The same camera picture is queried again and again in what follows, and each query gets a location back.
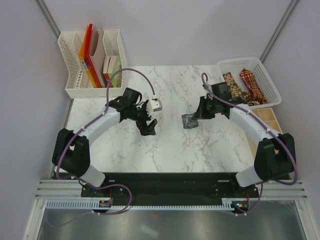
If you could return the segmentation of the blue grey floral tie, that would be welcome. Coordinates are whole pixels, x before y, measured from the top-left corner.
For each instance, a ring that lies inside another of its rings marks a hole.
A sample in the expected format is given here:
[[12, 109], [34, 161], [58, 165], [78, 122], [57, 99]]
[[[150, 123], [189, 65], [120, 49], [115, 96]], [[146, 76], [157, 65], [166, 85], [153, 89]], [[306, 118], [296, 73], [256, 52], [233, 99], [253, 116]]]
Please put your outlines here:
[[199, 126], [198, 120], [195, 118], [195, 115], [192, 114], [183, 114], [181, 116], [182, 125], [184, 129], [194, 129]]

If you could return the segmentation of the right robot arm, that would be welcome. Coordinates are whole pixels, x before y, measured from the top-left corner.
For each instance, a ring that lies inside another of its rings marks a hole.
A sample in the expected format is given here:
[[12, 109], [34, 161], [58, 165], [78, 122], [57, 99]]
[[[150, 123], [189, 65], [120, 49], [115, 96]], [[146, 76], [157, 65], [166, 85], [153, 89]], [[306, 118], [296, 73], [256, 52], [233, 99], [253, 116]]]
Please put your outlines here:
[[293, 136], [282, 134], [263, 122], [241, 97], [232, 96], [226, 82], [204, 83], [203, 88], [207, 94], [200, 97], [193, 119], [209, 120], [221, 114], [241, 127], [257, 147], [253, 165], [235, 175], [236, 180], [229, 184], [230, 193], [240, 197], [250, 185], [279, 182], [280, 177], [290, 173], [294, 174], [290, 182], [294, 185], [298, 169]]

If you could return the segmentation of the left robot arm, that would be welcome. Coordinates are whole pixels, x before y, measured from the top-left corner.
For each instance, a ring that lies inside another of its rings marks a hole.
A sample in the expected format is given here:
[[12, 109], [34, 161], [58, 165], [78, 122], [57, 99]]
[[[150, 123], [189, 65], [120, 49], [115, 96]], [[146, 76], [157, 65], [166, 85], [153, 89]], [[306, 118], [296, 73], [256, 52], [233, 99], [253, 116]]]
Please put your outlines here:
[[126, 88], [123, 95], [109, 101], [101, 112], [90, 122], [73, 130], [63, 128], [58, 132], [52, 163], [81, 181], [92, 185], [92, 191], [99, 197], [106, 196], [110, 185], [105, 174], [91, 164], [90, 146], [108, 129], [123, 120], [135, 121], [142, 136], [154, 136], [156, 119], [153, 112], [163, 106], [156, 95], [142, 104], [138, 103], [141, 93]]

